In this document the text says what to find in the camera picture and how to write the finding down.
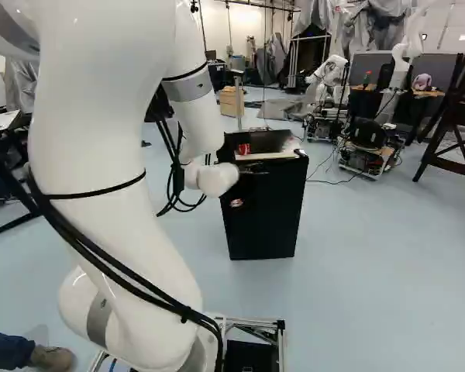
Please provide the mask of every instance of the shoe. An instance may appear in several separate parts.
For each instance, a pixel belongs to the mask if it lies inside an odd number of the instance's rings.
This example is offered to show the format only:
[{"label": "shoe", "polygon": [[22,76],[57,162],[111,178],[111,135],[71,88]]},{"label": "shoe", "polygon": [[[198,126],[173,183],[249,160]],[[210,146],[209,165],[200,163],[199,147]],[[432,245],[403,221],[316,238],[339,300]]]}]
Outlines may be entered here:
[{"label": "shoe", "polygon": [[69,349],[37,345],[29,358],[28,367],[47,372],[64,372],[70,370],[73,364],[74,354]]}]

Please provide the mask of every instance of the power cable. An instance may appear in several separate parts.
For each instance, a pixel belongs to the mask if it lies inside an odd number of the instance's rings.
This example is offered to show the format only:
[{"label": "power cable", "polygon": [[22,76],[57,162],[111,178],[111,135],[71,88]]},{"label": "power cable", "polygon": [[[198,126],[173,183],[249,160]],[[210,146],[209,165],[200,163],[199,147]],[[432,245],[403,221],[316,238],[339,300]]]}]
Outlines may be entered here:
[{"label": "power cable", "polygon": [[320,164],[317,165],[317,167],[315,167],[315,170],[306,178],[306,181],[310,181],[310,178],[312,178],[312,176],[317,173],[317,171],[319,170],[319,168],[324,165],[327,160],[329,160],[331,158],[331,156],[338,150],[340,149],[341,147],[343,147],[344,143],[346,141],[346,138],[343,139],[342,141],[342,145],[338,145],[338,146],[334,146],[333,149],[332,149],[332,152],[330,153],[330,155],[327,157],[327,159],[325,159],[323,162],[321,162]]},{"label": "power cable", "polygon": [[345,181],[338,181],[338,182],[330,182],[330,181],[322,181],[322,180],[307,180],[307,182],[318,182],[320,184],[347,184],[348,182],[351,182],[356,176],[360,176],[365,170],[362,170],[360,173],[355,173],[349,180]]}]

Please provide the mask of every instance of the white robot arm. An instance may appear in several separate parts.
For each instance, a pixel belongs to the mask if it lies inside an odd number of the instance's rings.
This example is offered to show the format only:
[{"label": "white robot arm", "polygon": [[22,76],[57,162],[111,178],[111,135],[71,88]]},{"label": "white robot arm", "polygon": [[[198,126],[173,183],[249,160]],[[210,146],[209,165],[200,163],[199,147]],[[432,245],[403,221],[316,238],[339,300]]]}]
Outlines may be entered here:
[{"label": "white robot arm", "polygon": [[[140,149],[144,112],[165,78],[188,138],[181,154],[188,185],[220,195],[238,179],[230,164],[194,162],[222,145],[223,128],[186,2],[0,0],[0,17],[0,53],[37,58],[41,49],[29,131],[38,188],[109,256],[201,312],[198,285],[154,215]],[[138,371],[176,371],[190,358],[198,370],[213,370],[210,356],[196,350],[213,353],[217,344],[197,347],[196,324],[183,324],[71,252],[79,267],[60,289],[59,307],[78,335]]]},{"label": "white robot arm", "polygon": [[326,99],[327,87],[336,85],[336,79],[341,77],[347,63],[346,58],[333,54],[313,74],[307,76],[305,81],[310,85],[305,92],[304,103],[306,105],[315,103],[318,107],[320,102]]}]

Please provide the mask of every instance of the black box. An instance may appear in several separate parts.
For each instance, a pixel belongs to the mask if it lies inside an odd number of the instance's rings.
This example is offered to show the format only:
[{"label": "black box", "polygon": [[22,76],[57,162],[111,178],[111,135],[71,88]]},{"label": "black box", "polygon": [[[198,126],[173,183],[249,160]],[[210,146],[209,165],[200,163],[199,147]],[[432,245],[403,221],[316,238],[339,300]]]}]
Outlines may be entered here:
[{"label": "black box", "polygon": [[305,191],[308,156],[262,160],[236,160],[235,151],[249,144],[251,153],[278,152],[291,137],[290,130],[226,134],[218,151],[219,162],[242,171],[239,181],[221,198],[231,260],[293,257],[301,204]]}]

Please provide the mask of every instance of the black cable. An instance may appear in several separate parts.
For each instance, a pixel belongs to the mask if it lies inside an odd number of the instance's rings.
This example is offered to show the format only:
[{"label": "black cable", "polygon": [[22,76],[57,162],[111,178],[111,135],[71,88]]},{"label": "black cable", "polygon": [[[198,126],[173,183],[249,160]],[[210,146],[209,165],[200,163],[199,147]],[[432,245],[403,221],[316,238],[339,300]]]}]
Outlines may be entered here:
[{"label": "black cable", "polygon": [[[206,196],[202,195],[199,198],[199,200],[195,202],[194,204],[187,203],[181,199],[181,193],[184,189],[184,171],[182,170],[182,164],[179,161],[179,154],[181,152],[181,144],[184,138],[183,130],[178,123],[177,145],[174,145],[171,131],[169,130],[169,127],[167,125],[167,122],[165,121],[165,118],[160,118],[160,121],[157,121],[157,127],[165,143],[167,152],[169,153],[169,156],[172,160],[169,177],[167,179],[167,188],[166,188],[167,204],[162,208],[162,210],[160,210],[157,213],[157,217],[161,217],[162,215],[165,215],[172,209],[178,212],[183,212],[183,213],[192,212],[199,205],[203,204],[203,202],[206,200]],[[207,154],[205,156],[206,165],[210,165],[210,159],[211,159],[211,155]],[[176,178],[178,172],[182,172],[182,174],[180,174],[179,177],[182,179],[181,182],[183,182],[183,184],[181,185],[180,181],[177,181],[178,189],[175,190],[174,188],[176,187],[176,184],[174,184],[173,187],[171,187],[171,185],[173,184],[173,180]],[[181,203],[184,207],[187,207],[187,208],[179,208],[177,206],[178,203]]]},{"label": "black cable", "polygon": [[312,176],[319,170],[319,168],[324,165],[327,160],[329,160],[331,158],[331,156],[339,149],[341,148],[343,145],[340,145],[340,146],[334,146],[334,148],[332,149],[332,152],[330,153],[330,155],[327,157],[327,159],[325,159],[323,162],[321,162],[319,165],[317,165],[317,167],[315,167],[315,170],[306,178],[306,181],[310,181],[310,178],[312,178]]},{"label": "black cable", "polygon": [[[172,298],[170,295],[150,283],[147,279],[141,277],[138,273],[129,269],[116,258],[110,256],[102,248],[93,243],[82,232],[74,228],[71,223],[67,221],[67,219],[51,205],[50,200],[48,200],[45,195],[42,194],[32,174],[29,175],[28,185],[31,188],[33,197],[38,204],[40,211],[43,213],[48,223],[51,224],[52,227],[59,233],[59,235],[90,264],[92,264],[108,278],[113,280],[115,283],[136,297],[141,298],[144,301],[151,303],[152,305],[156,305],[160,308],[168,310],[169,312],[173,312],[174,314],[179,315],[182,322],[190,320],[198,326],[201,326],[211,332],[217,338],[219,343],[215,371],[220,372],[222,370],[223,341],[221,329],[216,321],[210,319],[206,315],[201,314],[200,312],[196,312],[192,308],[189,308],[188,306],[180,303],[175,298]],[[138,287],[129,283],[126,279],[120,277],[114,270],[102,262],[100,258],[160,298],[155,298],[154,296],[147,294],[145,291],[142,291]]]},{"label": "black cable", "polygon": [[389,98],[389,101],[386,102],[386,104],[384,106],[382,106],[382,108],[379,110],[379,112],[374,116],[374,120],[377,119],[377,117],[384,111],[384,109],[391,103],[391,101],[393,100],[393,98],[395,97],[395,95],[398,93],[398,89],[396,89],[393,93],[393,95],[391,96],[391,98]]},{"label": "black cable", "polygon": [[330,181],[322,181],[322,180],[307,180],[307,182],[319,182],[320,184],[347,184],[348,182],[352,181],[356,176],[360,176],[365,170],[362,170],[360,173],[354,174],[349,180],[345,181],[338,181],[338,182],[330,182]]}]

